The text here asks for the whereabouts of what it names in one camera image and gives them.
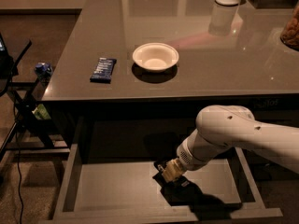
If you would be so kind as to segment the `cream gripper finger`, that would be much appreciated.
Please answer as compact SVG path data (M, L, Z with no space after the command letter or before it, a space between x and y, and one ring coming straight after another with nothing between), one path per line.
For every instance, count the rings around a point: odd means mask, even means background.
M162 177L166 183L173 182L181 177L187 169L182 165L179 158L168 161L163 168Z

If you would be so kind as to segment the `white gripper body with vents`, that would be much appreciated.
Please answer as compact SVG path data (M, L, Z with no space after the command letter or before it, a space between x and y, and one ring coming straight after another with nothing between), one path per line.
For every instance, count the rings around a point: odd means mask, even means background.
M207 142L201 137L188 137L177 148L177 157L187 171L195 171L208 163L204 156Z

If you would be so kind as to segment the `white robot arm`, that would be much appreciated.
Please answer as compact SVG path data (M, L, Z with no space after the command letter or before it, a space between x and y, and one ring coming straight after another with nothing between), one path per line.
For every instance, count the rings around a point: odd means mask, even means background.
M195 129L177 148L177 156L162 169L169 183L196 171L231 147L256 153L299 173L299 129L256 120L238 105L210 105L195 119Z

